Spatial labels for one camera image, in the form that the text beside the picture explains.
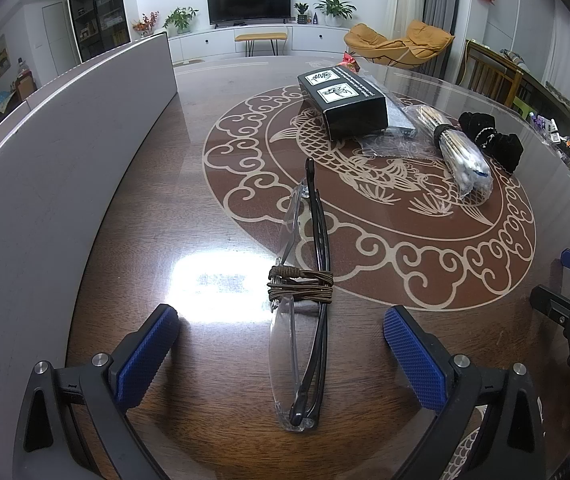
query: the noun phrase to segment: orange lounge chair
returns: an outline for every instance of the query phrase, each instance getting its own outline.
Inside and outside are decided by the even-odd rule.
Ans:
[[[414,68],[438,56],[454,36],[441,28],[418,20],[409,24],[404,38],[388,40],[364,23],[345,34],[345,43],[359,56],[374,63],[399,68]]]

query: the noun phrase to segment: printed label on box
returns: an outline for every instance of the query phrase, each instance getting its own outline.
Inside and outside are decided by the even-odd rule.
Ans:
[[[333,103],[340,99],[347,99],[349,97],[356,97],[359,95],[359,93],[347,83],[340,83],[338,85],[321,88],[318,90],[318,94],[326,103]]]
[[[333,70],[323,70],[322,72],[316,72],[315,74],[310,74],[305,76],[305,79],[309,81],[309,84],[314,86],[319,83],[324,83],[325,81],[331,81],[332,79],[340,79],[341,77]]]

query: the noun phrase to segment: round dining table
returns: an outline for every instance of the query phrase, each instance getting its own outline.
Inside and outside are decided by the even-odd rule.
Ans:
[[[513,175],[489,161],[493,189],[461,201],[442,160],[368,157],[330,142],[297,76],[339,59],[252,57],[175,68],[178,93],[118,186],[78,293],[67,365],[109,352],[159,303],[180,333],[127,416],[169,478],[389,480],[434,418],[383,338],[408,308],[451,354],[484,367],[522,363],[539,396],[546,469],[570,453],[570,367],[561,327],[532,288],[570,298],[570,173],[516,112],[415,72],[368,62],[405,105],[456,120],[484,112],[524,148]],[[334,274],[318,427],[284,431],[270,384],[268,272],[287,200],[316,163]],[[86,413],[82,429],[116,478]],[[473,434],[481,417],[468,425]],[[456,474],[453,457],[443,478]]]

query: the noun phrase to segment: white cabinet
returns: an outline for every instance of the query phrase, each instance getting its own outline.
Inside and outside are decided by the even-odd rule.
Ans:
[[[346,28],[323,27],[322,25],[256,25],[250,27],[229,27],[192,32],[169,39],[169,51],[172,62],[190,59],[220,59],[220,57],[238,57],[245,52],[245,42],[236,42],[241,34],[261,32],[287,32],[287,40],[278,40],[279,54],[304,55],[306,52],[343,53],[347,47],[343,38]],[[255,56],[271,56],[270,41],[257,40],[254,44]]]
[[[234,29],[224,28],[180,37],[183,59],[232,54],[236,51]]]
[[[169,53],[172,55],[172,63],[176,63],[184,59],[180,38],[169,39]]]
[[[300,25],[292,27],[292,50],[317,50],[320,52],[344,52],[345,28],[314,27]]]

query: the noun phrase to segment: gray curtain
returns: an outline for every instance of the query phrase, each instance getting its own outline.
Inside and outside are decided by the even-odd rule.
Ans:
[[[454,33],[457,1],[458,0],[425,0],[423,21],[427,23],[427,25],[442,28],[451,34]],[[445,52],[430,59],[427,63],[422,64],[417,69],[417,72],[442,79],[445,74],[447,58],[450,56],[450,48],[451,46],[447,47]]]

